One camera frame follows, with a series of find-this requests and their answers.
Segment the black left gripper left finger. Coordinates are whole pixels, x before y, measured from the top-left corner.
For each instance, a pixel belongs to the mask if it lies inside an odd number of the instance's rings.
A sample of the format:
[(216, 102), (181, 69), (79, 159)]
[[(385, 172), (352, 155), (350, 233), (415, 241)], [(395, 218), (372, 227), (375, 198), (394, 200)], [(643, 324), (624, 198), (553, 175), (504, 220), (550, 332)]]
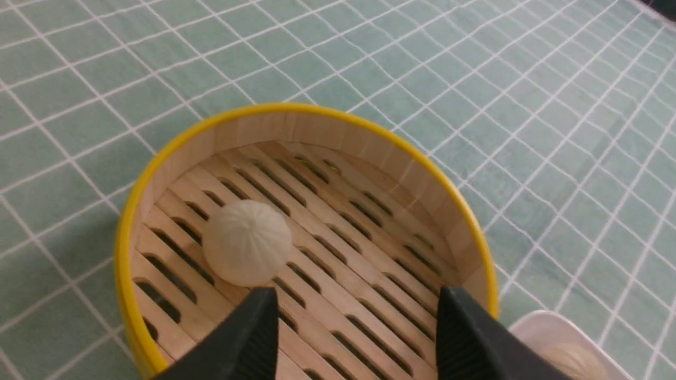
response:
[(256, 287), (215, 330), (155, 379), (274, 379), (277, 291)]

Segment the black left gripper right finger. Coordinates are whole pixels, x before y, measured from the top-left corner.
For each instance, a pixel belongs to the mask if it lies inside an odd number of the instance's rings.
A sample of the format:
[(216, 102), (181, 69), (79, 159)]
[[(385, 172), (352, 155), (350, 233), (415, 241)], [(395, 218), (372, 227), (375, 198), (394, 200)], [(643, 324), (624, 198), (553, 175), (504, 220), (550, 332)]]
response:
[(442, 287), (437, 306), (439, 379), (568, 379), (518, 340), (461, 287)]

